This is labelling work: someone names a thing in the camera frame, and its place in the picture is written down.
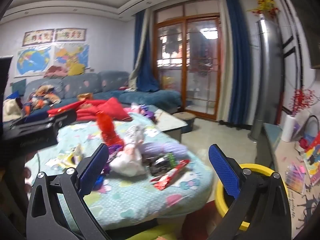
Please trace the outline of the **red plastic bag trash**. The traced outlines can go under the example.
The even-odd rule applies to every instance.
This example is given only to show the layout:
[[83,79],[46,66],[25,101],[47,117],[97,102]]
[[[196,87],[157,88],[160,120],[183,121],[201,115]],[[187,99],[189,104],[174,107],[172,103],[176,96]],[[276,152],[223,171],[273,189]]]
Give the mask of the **red plastic bag trash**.
[[104,143],[107,146],[120,145],[123,147],[124,141],[117,135],[112,118],[104,112],[98,112],[96,117]]

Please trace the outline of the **white plastic bag trash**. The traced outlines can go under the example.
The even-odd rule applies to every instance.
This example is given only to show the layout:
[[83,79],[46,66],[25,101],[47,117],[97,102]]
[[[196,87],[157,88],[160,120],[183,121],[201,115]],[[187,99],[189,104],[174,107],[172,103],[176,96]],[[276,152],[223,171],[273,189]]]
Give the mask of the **white plastic bag trash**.
[[124,147],[110,162],[113,172],[122,176],[135,177],[145,174],[142,155],[139,146],[144,142],[145,128],[142,125],[133,125],[124,133]]

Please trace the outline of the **red snack wrapper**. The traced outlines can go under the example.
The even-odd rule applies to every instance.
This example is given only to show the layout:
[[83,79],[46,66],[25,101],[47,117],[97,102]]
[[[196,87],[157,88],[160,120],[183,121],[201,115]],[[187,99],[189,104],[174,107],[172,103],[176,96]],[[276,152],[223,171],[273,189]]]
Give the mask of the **red snack wrapper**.
[[166,189],[189,163],[190,160],[180,160],[174,168],[169,170],[166,174],[161,176],[159,180],[153,183],[153,186],[158,190]]

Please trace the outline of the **bead organizer box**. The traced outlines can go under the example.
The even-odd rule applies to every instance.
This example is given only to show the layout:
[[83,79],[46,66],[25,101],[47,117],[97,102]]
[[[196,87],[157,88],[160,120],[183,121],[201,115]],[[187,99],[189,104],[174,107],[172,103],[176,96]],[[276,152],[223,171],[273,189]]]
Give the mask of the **bead organizer box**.
[[303,165],[291,163],[285,173],[287,187],[296,193],[303,194],[305,190],[305,168]]

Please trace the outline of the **tv cabinet counter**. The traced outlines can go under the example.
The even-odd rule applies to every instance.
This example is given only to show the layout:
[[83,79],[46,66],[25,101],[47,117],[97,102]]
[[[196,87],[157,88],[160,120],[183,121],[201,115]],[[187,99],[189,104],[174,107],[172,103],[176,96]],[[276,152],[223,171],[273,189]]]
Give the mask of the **tv cabinet counter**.
[[287,190],[292,238],[306,239],[319,219],[319,112],[305,109],[278,126],[264,123],[257,164],[278,172]]

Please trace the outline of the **blue grey sofa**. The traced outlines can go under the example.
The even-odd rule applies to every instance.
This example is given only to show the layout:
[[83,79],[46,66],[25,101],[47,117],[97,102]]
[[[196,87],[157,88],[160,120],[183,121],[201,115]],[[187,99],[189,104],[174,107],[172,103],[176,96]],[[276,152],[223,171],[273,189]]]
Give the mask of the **blue grey sofa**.
[[57,108],[76,102],[77,96],[92,93],[96,100],[108,100],[115,97],[121,104],[154,105],[168,113],[174,113],[182,106],[181,95],[174,90],[158,90],[156,92],[140,92],[121,90],[127,85],[129,73],[108,70],[99,73],[85,73],[64,78],[41,78],[26,85],[23,100],[27,102],[33,92],[42,85],[51,85],[61,102],[54,104]]

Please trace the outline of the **white ribbed vase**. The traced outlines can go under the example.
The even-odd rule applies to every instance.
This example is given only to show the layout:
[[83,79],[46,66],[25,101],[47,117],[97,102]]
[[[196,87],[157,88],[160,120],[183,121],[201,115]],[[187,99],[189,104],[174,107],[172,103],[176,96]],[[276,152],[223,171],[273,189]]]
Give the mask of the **white ribbed vase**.
[[283,126],[283,131],[281,134],[281,140],[284,142],[290,142],[292,139],[293,131],[295,128],[295,123],[296,119],[292,115],[287,115],[284,126]]

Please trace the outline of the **china map poster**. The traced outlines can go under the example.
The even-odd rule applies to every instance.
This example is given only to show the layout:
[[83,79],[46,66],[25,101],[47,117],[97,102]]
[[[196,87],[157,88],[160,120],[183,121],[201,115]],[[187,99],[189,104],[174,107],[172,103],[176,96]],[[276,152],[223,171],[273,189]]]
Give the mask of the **china map poster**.
[[58,43],[53,47],[53,65],[69,69],[71,64],[82,64],[89,69],[89,44]]

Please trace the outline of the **calligraphy scroll left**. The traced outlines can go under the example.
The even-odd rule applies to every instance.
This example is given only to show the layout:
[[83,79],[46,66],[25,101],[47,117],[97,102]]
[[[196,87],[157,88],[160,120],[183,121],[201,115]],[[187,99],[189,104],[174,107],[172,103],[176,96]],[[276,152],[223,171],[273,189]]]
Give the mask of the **calligraphy scroll left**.
[[54,39],[54,29],[42,29],[35,31],[28,31],[24,34],[22,46],[31,46],[51,43]]

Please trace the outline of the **calligraphy scroll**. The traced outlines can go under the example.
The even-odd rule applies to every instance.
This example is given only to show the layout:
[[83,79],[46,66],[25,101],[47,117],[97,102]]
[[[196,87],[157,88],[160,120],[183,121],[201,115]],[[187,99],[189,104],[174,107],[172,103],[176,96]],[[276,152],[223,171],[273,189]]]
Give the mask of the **calligraphy scroll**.
[[60,28],[55,29],[56,42],[85,41],[87,29],[83,28]]
[[22,46],[31,46],[51,43],[54,39],[54,29],[42,29],[35,31],[28,31],[24,34]]

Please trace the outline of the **blue curtain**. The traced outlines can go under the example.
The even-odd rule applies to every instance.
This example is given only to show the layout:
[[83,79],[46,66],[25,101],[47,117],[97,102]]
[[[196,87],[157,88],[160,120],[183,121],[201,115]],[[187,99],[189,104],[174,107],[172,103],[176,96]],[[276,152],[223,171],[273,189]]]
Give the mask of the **blue curtain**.
[[245,14],[239,0],[226,0],[232,30],[233,86],[228,122],[244,125],[251,99],[251,52]]
[[151,69],[150,21],[150,8],[135,14],[134,64],[129,87],[140,92],[159,90],[159,83]]

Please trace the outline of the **calligraphy scroll right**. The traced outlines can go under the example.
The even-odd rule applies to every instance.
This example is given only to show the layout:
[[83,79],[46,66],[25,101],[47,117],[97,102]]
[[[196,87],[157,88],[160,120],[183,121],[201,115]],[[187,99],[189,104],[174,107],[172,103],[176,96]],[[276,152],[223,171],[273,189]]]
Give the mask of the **calligraphy scroll right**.
[[83,28],[60,28],[55,29],[56,42],[85,41],[87,29]]

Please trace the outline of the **white top coffee table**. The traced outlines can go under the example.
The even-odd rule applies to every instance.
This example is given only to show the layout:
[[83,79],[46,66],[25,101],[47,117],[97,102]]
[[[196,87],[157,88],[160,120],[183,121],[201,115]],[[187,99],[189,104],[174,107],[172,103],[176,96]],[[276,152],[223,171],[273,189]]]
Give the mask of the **white top coffee table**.
[[156,106],[150,105],[149,110],[155,114],[156,126],[158,129],[173,139],[181,142],[182,128],[186,127],[187,123],[176,118],[172,114],[157,108]]

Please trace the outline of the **blue left curtain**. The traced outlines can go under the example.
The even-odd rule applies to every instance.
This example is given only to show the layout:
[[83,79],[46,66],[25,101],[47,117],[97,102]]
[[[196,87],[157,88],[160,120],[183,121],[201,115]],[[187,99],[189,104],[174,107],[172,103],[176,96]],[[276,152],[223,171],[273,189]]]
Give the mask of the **blue left curtain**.
[[134,64],[129,87],[140,92],[159,90],[159,83],[151,69],[150,21],[150,8],[135,14]]

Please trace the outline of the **yellow red flowers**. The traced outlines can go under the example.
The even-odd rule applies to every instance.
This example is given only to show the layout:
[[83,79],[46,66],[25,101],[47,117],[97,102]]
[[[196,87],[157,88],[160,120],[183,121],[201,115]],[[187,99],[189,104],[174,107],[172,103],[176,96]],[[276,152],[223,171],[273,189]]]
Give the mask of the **yellow red flowers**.
[[248,11],[255,15],[264,14],[270,18],[275,18],[279,9],[274,5],[274,0],[257,0],[257,6]]

